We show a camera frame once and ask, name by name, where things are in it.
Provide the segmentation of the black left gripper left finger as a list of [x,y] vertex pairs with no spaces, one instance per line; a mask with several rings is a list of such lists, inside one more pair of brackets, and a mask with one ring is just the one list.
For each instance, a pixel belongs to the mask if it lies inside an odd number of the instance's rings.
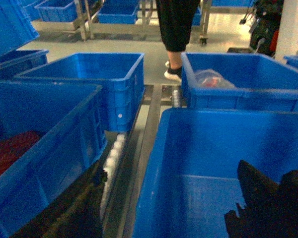
[[100,205],[107,173],[95,162],[12,238],[101,238]]

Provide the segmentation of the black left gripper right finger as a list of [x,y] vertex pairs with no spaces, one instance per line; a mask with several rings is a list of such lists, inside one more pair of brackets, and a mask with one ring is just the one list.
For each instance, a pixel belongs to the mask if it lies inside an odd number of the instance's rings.
[[298,238],[298,170],[274,182],[245,160],[237,175],[245,207],[224,215],[230,238]]

